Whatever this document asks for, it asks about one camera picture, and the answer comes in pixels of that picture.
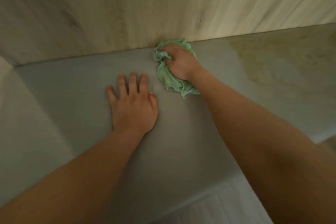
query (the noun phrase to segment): wood panel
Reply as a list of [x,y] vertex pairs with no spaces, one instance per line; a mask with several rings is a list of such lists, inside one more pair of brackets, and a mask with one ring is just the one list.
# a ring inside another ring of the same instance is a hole
[[11,64],[336,22],[336,0],[0,0]]

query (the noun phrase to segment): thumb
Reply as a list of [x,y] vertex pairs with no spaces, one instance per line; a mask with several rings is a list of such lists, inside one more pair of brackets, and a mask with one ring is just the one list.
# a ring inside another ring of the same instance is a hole
[[152,104],[152,107],[154,110],[158,109],[158,100],[156,98],[156,96],[154,96],[153,92],[149,91],[148,92],[148,98],[150,103]]
[[167,67],[170,69],[171,65],[173,64],[173,60],[172,59],[163,58],[163,61],[166,62]]

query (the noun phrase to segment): crumpled green cloth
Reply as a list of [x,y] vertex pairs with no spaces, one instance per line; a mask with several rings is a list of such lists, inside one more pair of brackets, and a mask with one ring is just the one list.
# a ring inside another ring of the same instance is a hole
[[157,76],[160,81],[164,84],[167,90],[175,90],[181,93],[182,97],[185,98],[188,94],[199,94],[199,92],[195,89],[195,87],[187,80],[182,80],[174,76],[170,70],[168,69],[166,62],[163,61],[163,58],[172,59],[166,52],[161,52],[161,48],[164,47],[166,44],[176,43],[183,48],[190,51],[195,58],[196,54],[191,49],[190,44],[187,43],[185,39],[182,40],[172,40],[167,42],[161,42],[156,47],[155,51],[153,52],[153,59],[157,62],[160,62],[159,68],[157,69]]

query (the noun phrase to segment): person's right hand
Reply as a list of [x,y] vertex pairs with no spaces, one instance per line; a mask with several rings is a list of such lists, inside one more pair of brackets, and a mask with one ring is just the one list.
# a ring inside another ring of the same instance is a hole
[[190,81],[193,73],[202,69],[193,54],[178,44],[167,44],[161,51],[167,52],[172,59],[164,58],[169,70],[174,76]]

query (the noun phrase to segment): rag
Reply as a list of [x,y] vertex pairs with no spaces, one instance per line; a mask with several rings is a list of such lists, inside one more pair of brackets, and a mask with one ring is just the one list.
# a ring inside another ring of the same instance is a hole
[[159,43],[153,52],[153,59],[157,62],[160,62],[160,65],[157,69],[158,78],[164,84],[167,90],[175,90],[179,92],[183,98],[185,98],[188,94],[199,94],[199,92],[189,81],[182,80],[174,76],[168,69],[166,62],[163,61],[163,58],[172,59],[172,57],[167,52],[161,52],[161,48],[170,43],[176,43],[179,46],[182,46],[183,48],[190,51],[195,56],[195,58],[197,58],[195,52],[191,49],[190,44],[188,44],[185,39]]

